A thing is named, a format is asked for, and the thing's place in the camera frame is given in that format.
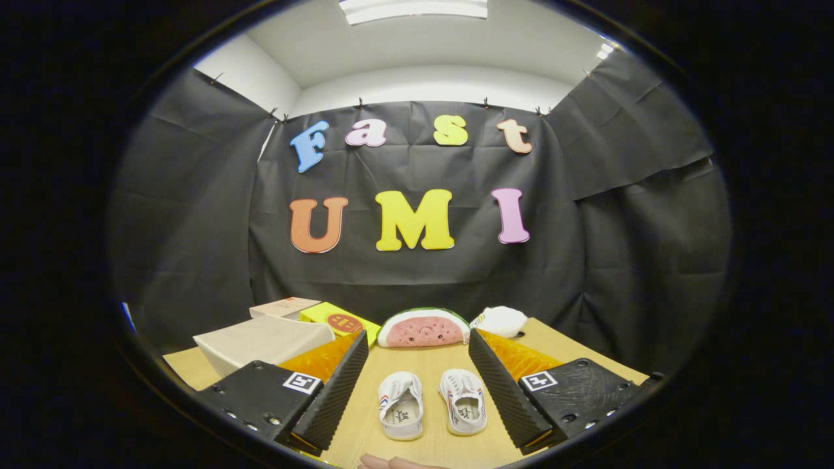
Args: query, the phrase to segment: white sneaker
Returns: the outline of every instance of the white sneaker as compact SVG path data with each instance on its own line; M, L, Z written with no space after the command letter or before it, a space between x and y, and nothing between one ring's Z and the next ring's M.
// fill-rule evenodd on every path
M486 427L484 384L467 370L443 372L438 387L449 407L449 431L456 435L474 435Z
M423 385L414 373L397 371L382 380L379 421L393 440L414 440L423 434Z

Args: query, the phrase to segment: white wall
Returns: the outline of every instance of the white wall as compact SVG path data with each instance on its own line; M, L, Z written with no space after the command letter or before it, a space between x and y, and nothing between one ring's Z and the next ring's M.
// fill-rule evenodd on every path
M246 34L241 34L211 54L194 68L242 94L275 116L290 113L301 94L301 87L286 70Z
M311 86L305 89L290 116L364 103L391 101L458 101L547 112L572 85L500 68L460 65L388 68Z

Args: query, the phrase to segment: watermelon slice plush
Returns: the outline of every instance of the watermelon slice plush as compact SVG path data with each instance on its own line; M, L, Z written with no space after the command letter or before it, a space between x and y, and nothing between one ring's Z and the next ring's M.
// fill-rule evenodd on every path
M426 347L469 342L469 324L443 308L402 311L382 325L377 343L382 347Z

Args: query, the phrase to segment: white plush toy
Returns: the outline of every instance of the white plush toy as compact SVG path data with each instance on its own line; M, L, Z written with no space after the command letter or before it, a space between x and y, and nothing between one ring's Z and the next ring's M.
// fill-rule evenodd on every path
M470 322L470 327L486 330L509 339L518 335L525 322L527 322L527 316L521 311L506 306L496 306L484 308L484 312Z

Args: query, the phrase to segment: red circular label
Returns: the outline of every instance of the red circular label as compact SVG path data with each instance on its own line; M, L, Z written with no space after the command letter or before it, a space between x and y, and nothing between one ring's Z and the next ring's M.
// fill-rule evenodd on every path
M330 327L340 331L340 332L358 332L363 330L364 327L362 323L356 320L356 318L350 317L348 315L329 315L327 316L327 323Z

